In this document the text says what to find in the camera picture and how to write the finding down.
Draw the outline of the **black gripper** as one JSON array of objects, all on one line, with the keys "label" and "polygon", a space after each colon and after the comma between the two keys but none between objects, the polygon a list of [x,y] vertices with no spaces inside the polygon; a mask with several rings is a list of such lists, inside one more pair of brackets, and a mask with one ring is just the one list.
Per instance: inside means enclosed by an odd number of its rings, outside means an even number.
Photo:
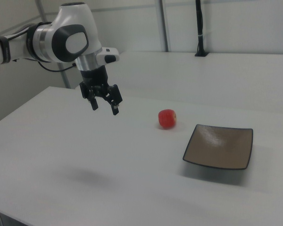
[{"label": "black gripper", "polygon": [[123,101],[120,90],[116,84],[108,85],[108,75],[105,66],[91,71],[81,71],[83,81],[79,84],[82,97],[87,99],[92,109],[98,109],[95,95],[104,95],[104,99],[110,104],[113,115],[119,113],[119,104]]}]

